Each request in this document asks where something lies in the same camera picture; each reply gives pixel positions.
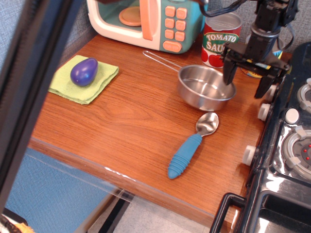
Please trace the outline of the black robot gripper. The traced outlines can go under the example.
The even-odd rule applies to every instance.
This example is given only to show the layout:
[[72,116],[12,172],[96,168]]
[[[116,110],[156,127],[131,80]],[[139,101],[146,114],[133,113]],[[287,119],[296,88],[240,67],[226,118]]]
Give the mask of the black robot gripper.
[[233,82],[237,67],[256,72],[262,77],[255,98],[261,99],[273,84],[279,83],[280,72],[290,70],[290,65],[279,60],[272,52],[278,37],[279,31],[253,31],[247,44],[226,42],[221,55],[224,83],[229,85]]

